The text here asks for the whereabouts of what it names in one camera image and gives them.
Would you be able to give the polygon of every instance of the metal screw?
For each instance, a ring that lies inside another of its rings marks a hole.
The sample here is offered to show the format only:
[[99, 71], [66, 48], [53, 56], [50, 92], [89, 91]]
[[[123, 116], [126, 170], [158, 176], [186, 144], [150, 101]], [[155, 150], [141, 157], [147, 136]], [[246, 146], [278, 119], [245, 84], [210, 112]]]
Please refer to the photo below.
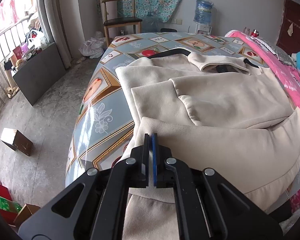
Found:
[[204, 170], [204, 174], [206, 174], [207, 176], [212, 176], [214, 174], [214, 169], [207, 168]]
[[128, 158], [128, 159], [126, 159], [126, 163], [129, 164], [129, 165], [135, 164], [136, 159], [135, 158]]
[[89, 176], [96, 175], [97, 173], [98, 173], [98, 170], [96, 168], [91, 168], [91, 169], [88, 169], [88, 171], [87, 171], [87, 174]]
[[167, 164], [175, 164], [176, 162], [177, 162], [177, 160], [175, 159], [175, 158], [168, 158], [167, 160], [166, 160], [166, 162], [167, 162]]

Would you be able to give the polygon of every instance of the wooden chair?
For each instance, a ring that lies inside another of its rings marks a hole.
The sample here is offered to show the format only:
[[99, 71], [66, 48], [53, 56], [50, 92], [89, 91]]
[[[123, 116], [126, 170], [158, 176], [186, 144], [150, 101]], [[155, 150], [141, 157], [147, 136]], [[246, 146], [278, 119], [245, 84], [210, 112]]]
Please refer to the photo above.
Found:
[[135, 34], [136, 33], [136, 25], [138, 25], [139, 33], [141, 33], [142, 19], [136, 17], [135, 0], [132, 0], [132, 7], [133, 7], [133, 16], [132, 17], [129, 16], [129, 17], [122, 17], [122, 18], [115, 18], [115, 19], [108, 20], [106, 2], [112, 2], [112, 1], [121, 1], [121, 0], [102, 0], [101, 1], [102, 3], [104, 3], [104, 6], [105, 6], [105, 20], [106, 21], [103, 23], [103, 28], [105, 30], [107, 46], [110, 45], [109, 28], [133, 25], [133, 33]]

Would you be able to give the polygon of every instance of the cardboard box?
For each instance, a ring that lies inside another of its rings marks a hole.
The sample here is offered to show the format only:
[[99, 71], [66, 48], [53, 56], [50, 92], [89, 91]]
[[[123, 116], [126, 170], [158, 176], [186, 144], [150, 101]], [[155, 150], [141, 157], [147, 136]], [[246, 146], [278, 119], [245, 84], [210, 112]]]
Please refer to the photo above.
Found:
[[26, 221], [29, 217], [31, 217], [34, 213], [36, 213], [40, 207], [31, 204], [25, 204], [23, 208], [20, 210], [16, 218], [14, 219], [14, 225], [19, 228], [20, 225]]

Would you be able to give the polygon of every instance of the white plastic bag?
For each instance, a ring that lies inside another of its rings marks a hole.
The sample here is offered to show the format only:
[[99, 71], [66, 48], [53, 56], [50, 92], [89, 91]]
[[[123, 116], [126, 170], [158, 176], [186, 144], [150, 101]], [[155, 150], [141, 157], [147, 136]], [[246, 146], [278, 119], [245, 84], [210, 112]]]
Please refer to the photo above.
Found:
[[83, 56], [90, 56], [90, 58], [101, 57], [103, 54], [102, 46], [106, 38], [103, 38], [102, 32], [96, 32], [95, 37], [85, 41], [79, 48]]

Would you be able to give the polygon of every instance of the black chair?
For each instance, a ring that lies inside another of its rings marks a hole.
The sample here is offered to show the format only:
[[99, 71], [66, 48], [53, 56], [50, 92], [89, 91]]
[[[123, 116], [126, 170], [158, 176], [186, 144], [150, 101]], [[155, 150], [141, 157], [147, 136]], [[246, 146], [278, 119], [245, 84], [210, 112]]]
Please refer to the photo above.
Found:
[[160, 32], [162, 32], [162, 33], [176, 33], [177, 30], [169, 29], [169, 28], [161, 28]]

